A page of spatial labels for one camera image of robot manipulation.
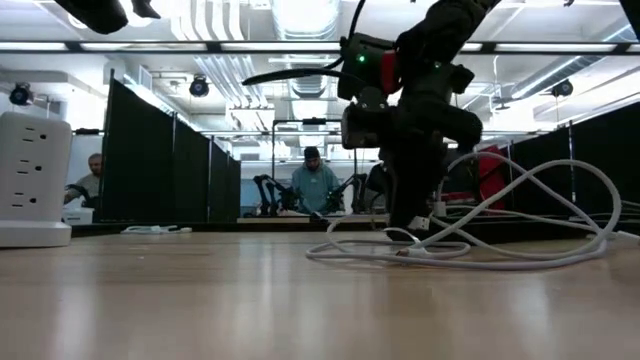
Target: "ceiling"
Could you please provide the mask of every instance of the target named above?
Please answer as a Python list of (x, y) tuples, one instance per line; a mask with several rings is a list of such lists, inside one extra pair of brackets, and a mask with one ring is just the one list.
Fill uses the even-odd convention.
[[(237, 3), (235, 0), (153, 0), (152, 5), (155, 4), (162, 14), (168, 14), (170, 18), (158, 20), (143, 27), (128, 26), (115, 34), (103, 36), (72, 25), (68, 14), (53, 1), (0, 0), (0, 39), (175, 41), (183, 40), (181, 37), (186, 34), (187, 37), (197, 36), (196, 39), (207, 40), (206, 36), (220, 39), (219, 29), (215, 26), (220, 23), (224, 29), (223, 35), (228, 36), (230, 40), (234, 39), (234, 35), (239, 34), (243, 40), (275, 41), (294, 39), (296, 34), (299, 36), (299, 32), (291, 30), (292, 27), (309, 28), (311, 24), (317, 24), (323, 16), (335, 13), (331, 31), (326, 31), (323, 35), (318, 35), (318, 32), (316, 38), (337, 40), (340, 35), (347, 33), (357, 3), (355, 0), (306, 0), (305, 6), (317, 10), (302, 11), (298, 6), (299, 0), (297, 1), (239, 0), (239, 12), (237, 21), (234, 23), (232, 20), (235, 19), (235, 15), (233, 15), (231, 4)], [(425, 10), (432, 3), (433, 1), (430, 0), (418, 0), (415, 4), (410, 3), (409, 0), (368, 0), (358, 22), (358, 31), (394, 39), (403, 30), (421, 20)], [(197, 15), (195, 12), (198, 5), (204, 6), (201, 8), (204, 9), (204, 15)], [(472, 41), (599, 42), (628, 24), (616, 0), (576, 0), (571, 7), (562, 5), (563, 0), (505, 0), (489, 14), (473, 35)], [(221, 6), (223, 11), (217, 11), (219, 9), (217, 6)], [(191, 15), (188, 18), (193, 25), (192, 29), (195, 29), (192, 31), (193, 34), (185, 32), (184, 27), (180, 28), (181, 31), (176, 31), (175, 24), (182, 24), (180, 21), (187, 18), (186, 15), (180, 17), (180, 14)], [(201, 20), (205, 23), (199, 30), (198, 16), (201, 16)], [(332, 58), (329, 55), (321, 55), (307, 57), (311, 60), (303, 60), (315, 62), (317, 66), (319, 61)], [(240, 64), (247, 61), (244, 63), (244, 70), (246, 70), (244, 74), (250, 75), (284, 69), (290, 66), (285, 62), (292, 58), (295, 61), (301, 61), (300, 56), (288, 55), (252, 55), (247, 59), (225, 55), (217, 59), (212, 58), (211, 64), (214, 70), (224, 70), (225, 66), (229, 68), (229, 64), (233, 66), (234, 61)], [(235, 85), (235, 88), (224, 89), (220, 82), (209, 77), (212, 82), (209, 95), (204, 98), (194, 98), (188, 93), (188, 85), (193, 80), (194, 74), (203, 73), (203, 67), (193, 56), (0, 55), (0, 67), (4, 70), (66, 72), (104, 93), (106, 91), (104, 66), (114, 60), (124, 61), (128, 68), (134, 70), (143, 66), (153, 76), (153, 90), (180, 107), (187, 115), (191, 115), (193, 123), (200, 129), (237, 130), (235, 126), (237, 124), (230, 121), (230, 111), (227, 110), (232, 100), (223, 93), (229, 94), (231, 90), (242, 89), (237, 84), (240, 79), (229, 76), (229, 82), (236, 83), (231, 84)], [(485, 122), (485, 128), (536, 130), (552, 129), (562, 121), (588, 116), (590, 112), (599, 111), (608, 104), (637, 92), (633, 84), (637, 84), (640, 80), (637, 75), (639, 59), (635, 56), (609, 57), (569, 76), (575, 88), (574, 94), (570, 97), (556, 100), (552, 96), (532, 94), (519, 101), (507, 99), (505, 107), (509, 109), (496, 111), (496, 108), (501, 105), (499, 99), (506, 99), (505, 94), (509, 93), (511, 87), (522, 84), (523, 80), (531, 80), (534, 74), (545, 67), (553, 67), (554, 64), (562, 61), (563, 59), (557, 56), (459, 56), (455, 59), (455, 63), (463, 64), (472, 70), (476, 77), (468, 91), (455, 98), (453, 102), (460, 107), (468, 106), (478, 114)], [(335, 84), (331, 80), (326, 84), (327, 90), (322, 98), (316, 98), (313, 101), (292, 102), (292, 98), (296, 97), (292, 93), (295, 86), (296, 84), (291, 83), (275, 83), (258, 88), (253, 95), (256, 95), (255, 98), (258, 100), (263, 96), (270, 104), (269, 108), (272, 109), (261, 111), (259, 114), (271, 119), (283, 116), (299, 117), (303, 113), (318, 117), (339, 117), (346, 105), (345, 101), (335, 98)], [(496, 94), (497, 89), (501, 89), (502, 92)], [(251, 116), (239, 117), (241, 122), (251, 123), (243, 127), (243, 130), (255, 129)], [(245, 145), (255, 146), (258, 143), (250, 141)], [(284, 141), (284, 143), (294, 144), (290, 141)]]

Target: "gray shirt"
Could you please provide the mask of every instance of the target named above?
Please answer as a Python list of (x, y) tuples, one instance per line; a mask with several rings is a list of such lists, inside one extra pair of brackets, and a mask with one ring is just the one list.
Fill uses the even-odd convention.
[[(78, 182), (76, 182), (76, 185), (87, 189), (89, 197), (94, 198), (100, 194), (100, 178), (93, 174), (82, 177)], [(71, 196), (70, 200), (76, 199), (80, 197), (80, 195), (81, 194), (76, 190), (69, 190), (69, 196)]]

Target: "person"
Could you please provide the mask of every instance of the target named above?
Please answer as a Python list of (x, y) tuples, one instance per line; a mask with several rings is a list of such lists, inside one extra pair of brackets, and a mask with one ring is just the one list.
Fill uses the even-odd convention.
[[(86, 175), (76, 185), (82, 186), (87, 190), (90, 198), (95, 198), (100, 193), (100, 175), (102, 173), (102, 154), (93, 154), (89, 156), (89, 170), (91, 174)], [(80, 192), (74, 189), (70, 189), (64, 195), (64, 203), (68, 204), (71, 201), (80, 197)]]
[(318, 148), (311, 146), (304, 149), (304, 164), (293, 173), (291, 187), (300, 197), (299, 211), (312, 214), (323, 212), (327, 196), (340, 183), (336, 174), (322, 164)]

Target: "cable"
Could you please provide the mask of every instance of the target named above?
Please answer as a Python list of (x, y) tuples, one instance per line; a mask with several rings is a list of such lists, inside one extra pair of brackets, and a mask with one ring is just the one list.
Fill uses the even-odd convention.
[[(351, 40), (353, 34), (356, 32), (356, 25), (358, 24), (358, 18), (360, 17), (360, 13), (362, 12), (362, 8), (364, 7), (364, 3), (366, 0), (358, 1), (358, 5), (356, 6), (356, 11), (353, 13), (353, 18), (351, 18), (351, 26), (349, 27), (349, 34), (347, 36), (347, 40)], [(340, 55), (334, 62), (325, 66), (325, 69), (335, 69), (338, 65), (342, 64), (344, 58)]]
[[(607, 241), (612, 235), (614, 235), (613, 229), (618, 223), (620, 218), (620, 214), (622, 212), (622, 200), (620, 199), (620, 194), (616, 189), (615, 185), (602, 171), (598, 168), (581, 162), (577, 160), (555, 160), (544, 163), (526, 171), (519, 165), (515, 164), (513, 161), (500, 156), (498, 154), (489, 153), (489, 152), (480, 152), (480, 153), (471, 153), (465, 156), (460, 157), (451, 165), (449, 165), (448, 171), (451, 171), (455, 166), (460, 164), (466, 159), (469, 158), (479, 158), (479, 157), (493, 157), (500, 159), (510, 166), (512, 166), (517, 171), (521, 172), (522, 175), (515, 179), (511, 184), (506, 186), (500, 192), (491, 196), (487, 200), (483, 201), (480, 205), (472, 208), (472, 210), (456, 221), (454, 224), (448, 224), (434, 216), (431, 217), (431, 221), (433, 224), (437, 226), (441, 226), (443, 228), (442, 231), (434, 234), (426, 240), (417, 242), (415, 237), (411, 237), (413, 242), (396, 242), (391, 240), (342, 240), (336, 241), (331, 237), (331, 233), (333, 230), (344, 220), (339, 219), (329, 226), (327, 229), (327, 237), (328, 242), (315, 246), (309, 249), (306, 253), (307, 258), (309, 259), (356, 259), (356, 260), (374, 260), (374, 261), (388, 261), (393, 263), (407, 264), (407, 265), (422, 265), (422, 266), (435, 266), (435, 267), (448, 267), (448, 268), (461, 268), (461, 269), (482, 269), (482, 270), (540, 270), (540, 269), (549, 269), (560, 266), (566, 266), (571, 264), (576, 264), (579, 262), (583, 262), (590, 259), (595, 259), (602, 257), (607, 248)], [(582, 210), (580, 210), (577, 206), (571, 203), (569, 200), (565, 199), (561, 195), (557, 194), (553, 190), (551, 190), (548, 186), (544, 185), (540, 180), (534, 177), (535, 174), (541, 172), (543, 170), (556, 167), (556, 166), (576, 166), (582, 169), (585, 169), (594, 175), (596, 175), (607, 187), (609, 192), (611, 193), (613, 200), (613, 213), (611, 214), (611, 218), (609, 222), (606, 224), (604, 228), (600, 228), (596, 222), (593, 221), (587, 214), (585, 214)], [(555, 219), (547, 219), (539, 216), (521, 214), (517, 212), (510, 212), (506, 210), (492, 210), (487, 209), (491, 204), (500, 200), (506, 194), (511, 192), (514, 188), (520, 185), (522, 182), (526, 180), (531, 180), (533, 183), (541, 187), (545, 192), (551, 195), (556, 200), (560, 201), (563, 205), (567, 206), (573, 212), (575, 212), (578, 216), (580, 216), (587, 225), (579, 224), (570, 221), (563, 220), (555, 220)], [(442, 193), (443, 183), (440, 183), (436, 195), (436, 199), (440, 201), (441, 193)], [(451, 206), (449, 208), (452, 209), (468, 209), (470, 207), (464, 206)], [(494, 212), (494, 213), (503, 213), (510, 215), (518, 215), (528, 219), (546, 222), (554, 225), (562, 225), (569, 226), (573, 228), (579, 228), (583, 230), (593, 231), (596, 235), (593, 239), (577, 249), (571, 251), (565, 251), (561, 253), (544, 253), (544, 254), (536, 254), (536, 253), (523, 253), (523, 252), (515, 252), (500, 249), (489, 244), (482, 242), (481, 240), (475, 238), (471, 234), (465, 232), (461, 229), (462, 226), (467, 224), (471, 219), (473, 219), (476, 215), (481, 212)], [(383, 231), (400, 231), (400, 229), (385, 229)], [(470, 246), (466, 243), (461, 242), (439, 242), (441, 239), (445, 238), (450, 234), (458, 234), (467, 241), (471, 242), (474, 245), (479, 247), (483, 247), (492, 251), (497, 252), (500, 255), (512, 257), (520, 260), (519, 262), (491, 262), (491, 263), (482, 263), (482, 262), (471, 262), (471, 261), (456, 261), (451, 260), (462, 255), (468, 254), (470, 251)], [(384, 246), (403, 246), (403, 248), (393, 253), (387, 254), (365, 254), (365, 253), (357, 253), (351, 249), (344, 247), (345, 244), (370, 244), (370, 245), (384, 245)], [(441, 246), (441, 247), (455, 247), (456, 249), (449, 252), (430, 252), (428, 248)], [(339, 253), (322, 253), (323, 251), (329, 250), (331, 248), (336, 248), (340, 252)]]

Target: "man in teal shirt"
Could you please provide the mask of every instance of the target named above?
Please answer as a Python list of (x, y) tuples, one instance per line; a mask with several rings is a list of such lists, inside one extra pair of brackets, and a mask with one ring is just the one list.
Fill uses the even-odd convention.
[(329, 193), (340, 183), (336, 174), (322, 164), (320, 151), (315, 146), (304, 149), (304, 165), (293, 173), (293, 191), (300, 196), (299, 211), (305, 214), (324, 212)]

